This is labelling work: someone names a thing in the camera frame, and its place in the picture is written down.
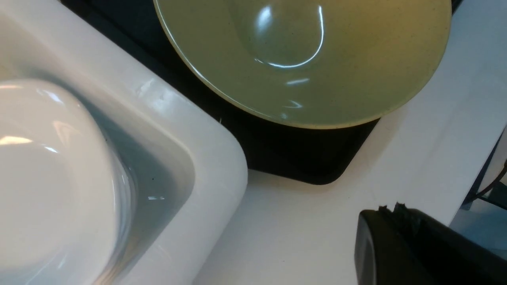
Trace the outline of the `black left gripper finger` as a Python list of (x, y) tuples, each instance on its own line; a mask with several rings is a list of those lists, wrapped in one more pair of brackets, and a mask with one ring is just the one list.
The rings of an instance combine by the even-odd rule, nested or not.
[(358, 216), (359, 285), (505, 285), (507, 263), (417, 209), (397, 203)]

